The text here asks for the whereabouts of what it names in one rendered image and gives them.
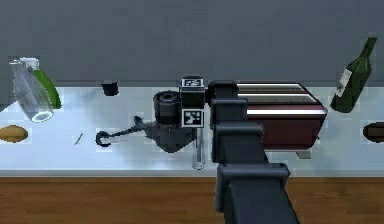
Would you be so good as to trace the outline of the green spray bottle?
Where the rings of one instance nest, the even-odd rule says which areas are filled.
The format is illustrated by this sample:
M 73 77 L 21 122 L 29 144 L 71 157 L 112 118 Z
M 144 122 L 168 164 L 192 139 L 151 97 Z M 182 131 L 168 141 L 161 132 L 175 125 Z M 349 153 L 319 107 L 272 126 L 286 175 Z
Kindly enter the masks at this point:
M 42 86 L 47 91 L 48 97 L 52 104 L 52 108 L 60 109 L 62 104 L 59 93 L 54 83 L 48 77 L 48 75 L 40 69 L 40 60 L 37 58 L 22 57 L 21 61 L 23 61 L 28 67 L 32 68 L 33 74 L 35 75 L 36 79 L 42 84 Z

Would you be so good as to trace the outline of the small black cup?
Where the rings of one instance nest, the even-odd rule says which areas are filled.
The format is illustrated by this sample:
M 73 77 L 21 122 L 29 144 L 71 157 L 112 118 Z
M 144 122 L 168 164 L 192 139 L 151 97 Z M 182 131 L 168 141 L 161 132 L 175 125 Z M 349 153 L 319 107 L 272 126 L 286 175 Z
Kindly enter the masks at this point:
M 105 96 L 116 96 L 119 93 L 118 82 L 103 83 L 101 85 Z

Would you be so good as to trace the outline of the clear glass bottle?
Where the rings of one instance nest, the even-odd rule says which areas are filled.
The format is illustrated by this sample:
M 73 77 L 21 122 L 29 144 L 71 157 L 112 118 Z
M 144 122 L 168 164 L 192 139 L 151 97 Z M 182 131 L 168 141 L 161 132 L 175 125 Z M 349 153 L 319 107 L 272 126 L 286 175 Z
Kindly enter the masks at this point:
M 51 119 L 54 113 L 50 99 L 33 68 L 22 60 L 13 60 L 9 66 L 14 75 L 14 96 L 25 115 L 34 123 Z

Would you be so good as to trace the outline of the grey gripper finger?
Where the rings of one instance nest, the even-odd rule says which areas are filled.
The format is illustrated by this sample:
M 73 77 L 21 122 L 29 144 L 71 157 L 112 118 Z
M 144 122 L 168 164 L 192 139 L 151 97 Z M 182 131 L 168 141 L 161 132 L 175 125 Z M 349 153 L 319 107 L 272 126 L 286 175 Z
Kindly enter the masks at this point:
M 132 129 L 135 132 L 144 131 L 147 128 L 147 124 L 143 122 L 143 119 L 139 116 L 134 117 L 134 126 Z
M 136 132 L 140 132 L 140 129 L 127 129 L 113 134 L 110 134 L 106 131 L 100 131 L 96 134 L 95 142 L 98 146 L 109 147 L 111 144 L 122 142 L 122 136 Z

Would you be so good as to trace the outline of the dark brown bread loaf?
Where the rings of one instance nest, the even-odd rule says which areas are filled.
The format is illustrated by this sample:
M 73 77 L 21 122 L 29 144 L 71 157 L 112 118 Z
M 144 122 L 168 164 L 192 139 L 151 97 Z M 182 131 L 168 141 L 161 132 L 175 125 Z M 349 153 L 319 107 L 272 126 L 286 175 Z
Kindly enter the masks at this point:
M 374 122 L 363 128 L 363 136 L 375 143 L 384 143 L 384 122 Z

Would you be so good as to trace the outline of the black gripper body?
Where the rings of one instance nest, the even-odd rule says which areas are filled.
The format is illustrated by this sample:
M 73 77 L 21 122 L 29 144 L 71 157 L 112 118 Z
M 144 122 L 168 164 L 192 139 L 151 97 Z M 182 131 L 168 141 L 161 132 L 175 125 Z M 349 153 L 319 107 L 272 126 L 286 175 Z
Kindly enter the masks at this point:
M 146 137 L 167 153 L 175 153 L 196 140 L 195 128 L 181 126 L 181 99 L 177 91 L 162 91 L 153 96 L 155 121 L 146 124 Z

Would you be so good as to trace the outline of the brown potato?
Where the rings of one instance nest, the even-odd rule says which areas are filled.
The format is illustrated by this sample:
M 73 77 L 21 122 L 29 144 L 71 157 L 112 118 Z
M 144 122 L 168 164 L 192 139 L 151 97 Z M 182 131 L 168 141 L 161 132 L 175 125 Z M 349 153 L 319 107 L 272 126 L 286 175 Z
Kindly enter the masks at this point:
M 0 140 L 18 143 L 28 138 L 28 132 L 26 129 L 17 126 L 9 125 L 3 128 L 0 128 Z

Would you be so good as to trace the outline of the dark green wine bottle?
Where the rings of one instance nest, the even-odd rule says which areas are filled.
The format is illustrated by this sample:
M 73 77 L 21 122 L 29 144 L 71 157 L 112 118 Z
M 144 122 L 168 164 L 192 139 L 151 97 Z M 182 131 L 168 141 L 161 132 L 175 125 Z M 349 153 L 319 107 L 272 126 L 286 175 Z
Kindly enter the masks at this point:
M 330 104 L 334 111 L 350 113 L 353 110 L 372 71 L 370 55 L 376 41 L 376 37 L 368 37 L 359 56 L 345 67 Z

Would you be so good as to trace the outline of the dark red toaster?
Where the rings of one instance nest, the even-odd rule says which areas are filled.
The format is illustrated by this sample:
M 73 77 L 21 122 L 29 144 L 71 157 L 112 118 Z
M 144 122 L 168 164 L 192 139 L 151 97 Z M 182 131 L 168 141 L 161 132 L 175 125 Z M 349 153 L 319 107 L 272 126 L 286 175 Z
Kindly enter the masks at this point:
M 266 151 L 295 152 L 311 158 L 327 109 L 300 83 L 238 83 L 238 97 L 248 100 L 247 116 L 264 126 Z

